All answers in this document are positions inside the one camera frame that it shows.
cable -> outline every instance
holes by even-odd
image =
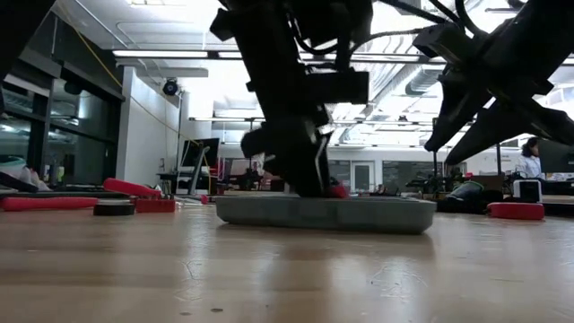
[[[295,18],[293,18],[291,14],[289,14],[289,22],[291,23],[291,31],[293,32],[293,37],[295,38],[295,41],[297,41],[297,44],[301,47],[301,49],[305,50],[311,55],[325,56],[327,54],[333,53],[337,49],[337,44],[322,49],[317,49],[309,46],[303,39],[303,36],[301,36],[299,25],[297,24]]]
[[[452,22],[456,24],[462,24],[460,18],[452,12],[452,10],[448,9],[440,0],[429,0],[429,2],[434,5],[440,12],[444,13]]]
[[[483,35],[486,32],[478,28],[470,18],[465,8],[465,0],[455,0],[455,8],[462,24],[475,36]]]
[[[434,23],[445,23],[448,22],[446,19],[439,17],[436,14],[427,13],[423,9],[419,9],[411,4],[407,4],[402,2],[401,0],[379,0],[383,4],[388,4],[390,6],[394,6],[395,8],[405,10],[408,13],[412,13],[419,18],[423,18],[428,20],[429,22]]]
[[[379,39],[381,37],[388,37],[388,36],[404,36],[404,35],[413,35],[413,34],[417,34],[419,32],[422,31],[422,28],[415,28],[415,29],[411,29],[411,30],[406,30],[406,31],[382,31],[382,32],[377,32],[374,33],[372,35],[369,36],[368,39],[366,39],[365,41],[362,41],[360,43],[355,44],[351,50],[350,50],[350,54],[352,55],[355,51],[357,51],[357,49],[359,49],[361,46],[365,45],[366,43],[373,41],[374,39]]]
[[[120,87],[123,88],[123,84],[116,78],[116,76],[111,73],[111,71],[109,71],[108,67],[104,64],[104,62],[101,61],[101,58],[98,56],[98,54],[96,54],[96,52],[91,48],[90,44],[88,43],[88,41],[85,39],[85,37],[81,34],[81,32],[75,28],[75,26],[72,23],[72,17],[70,15],[70,13],[68,12],[67,8],[65,8],[65,6],[63,6],[61,4],[60,1],[56,1],[58,7],[60,8],[60,10],[62,11],[62,13],[64,14],[64,16],[66,17],[66,19],[69,21],[70,26],[72,27],[72,29],[74,29],[75,33],[78,35],[78,37],[80,38],[80,40],[82,41],[83,45],[85,45],[85,47],[90,51],[90,53],[93,55],[93,57],[98,61],[98,63],[100,63],[101,67],[103,67],[103,69],[106,71],[106,73],[108,73],[109,77],[111,77],[111,79]],[[145,111],[145,113],[149,114],[150,116],[152,116],[152,118],[154,118],[156,121],[158,121],[159,123],[161,123],[162,125],[164,125],[167,129],[175,132],[176,134],[183,136],[184,139],[190,141],[192,144],[195,144],[197,146],[199,146],[199,143],[191,138],[187,138],[186,136],[182,135],[181,132],[179,130],[174,129],[173,127],[170,127],[170,125],[168,125],[167,120],[166,122],[161,121],[158,117],[156,117],[153,113],[151,113],[151,111],[149,111],[148,109],[146,109],[144,107],[144,105],[142,103],[140,103],[136,98],[134,98],[131,94],[130,94],[130,99],[133,100],[135,102],[135,104],[137,104],[138,106],[140,106],[140,108],[143,109],[143,111]],[[209,194],[209,191],[212,187],[212,177],[211,177],[211,172],[209,171],[209,162],[207,161],[207,157],[204,155],[204,164],[207,167],[207,185],[208,185],[208,189],[207,189],[207,194]]]

white door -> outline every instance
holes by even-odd
[[[372,192],[375,189],[375,162],[353,161],[351,163],[351,191]]]

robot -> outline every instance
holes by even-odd
[[[509,0],[519,9],[517,16],[490,34],[473,24],[464,0],[456,0],[456,13],[430,0],[447,19],[400,0],[380,1],[435,24],[371,35],[372,0],[220,0],[225,9],[218,12],[211,32],[221,40],[235,38],[250,77],[247,87],[265,115],[265,123],[241,142],[247,158],[264,154],[264,169],[285,179],[302,197],[329,196],[326,147],[332,119],[326,104],[367,103],[369,75],[350,67],[353,51],[377,37],[406,33],[417,34],[413,45],[424,55],[447,61],[439,78],[444,99],[426,150],[436,152],[474,116],[447,163],[457,164],[523,133],[574,144],[574,122],[566,113],[533,100],[550,92],[548,78],[574,50],[573,1]],[[11,31],[11,46],[0,60],[1,77],[53,3],[11,0],[2,5],[6,19],[0,21]],[[25,24],[18,21],[24,14]],[[333,40],[334,45],[318,48]],[[336,53],[336,60],[305,65],[297,45],[315,56]],[[496,101],[486,109],[491,98]]]

foam pad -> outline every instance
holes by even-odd
[[[491,217],[510,220],[542,220],[544,206],[535,203],[490,203],[487,206]]]

security camera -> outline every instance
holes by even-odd
[[[174,96],[178,94],[179,86],[177,79],[168,79],[168,81],[163,84],[163,93],[167,96]]]

